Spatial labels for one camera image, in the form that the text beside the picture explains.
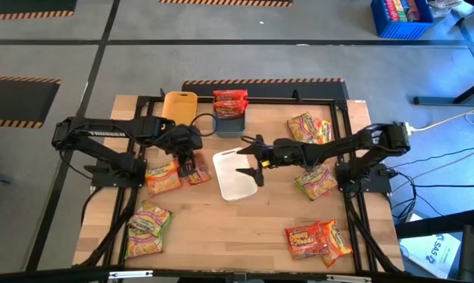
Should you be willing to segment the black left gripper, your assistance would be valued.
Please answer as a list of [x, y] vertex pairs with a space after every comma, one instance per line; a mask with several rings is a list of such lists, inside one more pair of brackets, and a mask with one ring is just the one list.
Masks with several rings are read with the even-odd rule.
[[166, 135], [166, 153], [178, 157], [180, 176], [194, 175], [198, 169], [198, 149], [203, 142], [200, 131], [196, 126], [180, 124]]

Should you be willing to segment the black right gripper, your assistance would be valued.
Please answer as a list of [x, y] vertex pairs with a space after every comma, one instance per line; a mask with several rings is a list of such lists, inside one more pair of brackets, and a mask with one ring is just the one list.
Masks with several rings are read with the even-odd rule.
[[[248, 143], [248, 147], [240, 149], [237, 154], [260, 155], [259, 163], [263, 167], [285, 167], [300, 165], [300, 143], [288, 138], [279, 138], [272, 145], [265, 145], [263, 136], [255, 137], [242, 135], [241, 140]], [[262, 168], [238, 168], [237, 172], [252, 177], [258, 187], [264, 186]]]

